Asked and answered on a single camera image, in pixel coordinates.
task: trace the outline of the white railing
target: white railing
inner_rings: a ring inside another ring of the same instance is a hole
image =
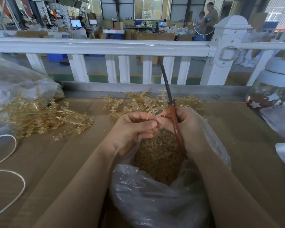
[[[252,85],[274,50],[285,49],[285,42],[243,42],[250,29],[247,20],[238,15],[229,16],[215,25],[211,42],[198,41],[138,41],[87,40],[52,38],[0,38],[0,52],[26,53],[32,68],[48,75],[40,53],[68,54],[75,81],[89,82],[84,54],[105,54],[108,81],[116,83],[115,56],[118,56],[121,83],[130,83],[129,55],[143,57],[143,83],[150,84],[152,56],[164,56],[163,65],[171,83],[174,57],[181,56],[177,84],[185,84],[191,57],[207,57],[200,85],[224,85],[239,49],[265,50],[247,85]]]

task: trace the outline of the left hand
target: left hand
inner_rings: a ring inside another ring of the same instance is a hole
[[[153,138],[158,130],[153,115],[146,112],[132,112],[118,119],[101,145],[114,152],[114,155],[123,156],[130,151],[135,141]]]

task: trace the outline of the red handle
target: red handle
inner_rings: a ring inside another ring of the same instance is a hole
[[[181,152],[186,153],[185,144],[183,141],[183,137],[180,133],[181,131],[180,131],[179,125],[178,125],[178,119],[176,116],[175,105],[169,105],[169,110],[170,110],[170,114],[171,114],[171,119],[172,119],[172,123],[173,123],[173,128],[174,128],[178,148]]]

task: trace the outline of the green floor stripe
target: green floor stripe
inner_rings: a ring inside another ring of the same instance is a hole
[[[69,74],[49,74],[49,77],[56,81],[74,81],[73,75]],[[131,83],[142,83],[142,76],[130,76]],[[104,75],[89,75],[90,82],[102,82],[108,83],[108,77]],[[120,76],[116,78],[117,83],[120,83]],[[160,84],[161,77],[152,76],[152,84]],[[199,85],[201,82],[200,77],[188,77],[186,80],[186,85]],[[177,77],[172,77],[171,84],[177,84]]]

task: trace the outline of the scissors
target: scissors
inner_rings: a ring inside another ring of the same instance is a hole
[[[168,99],[169,99],[169,110],[170,110],[170,114],[171,114],[171,119],[172,119],[172,124],[173,124],[173,128],[174,128],[175,136],[176,136],[177,145],[178,145],[178,148],[181,152],[186,153],[184,140],[183,140],[183,137],[180,133],[181,131],[180,131],[180,128],[178,125],[179,120],[176,116],[175,100],[172,99],[172,96],[171,96],[171,91],[170,91],[170,87],[168,84],[168,79],[167,79],[167,75],[165,72],[165,68],[163,67],[163,63],[160,59],[159,59],[159,61],[160,61],[160,68],[161,68],[162,73],[163,73],[163,79],[165,81],[166,91],[167,91],[167,95],[168,95]]]

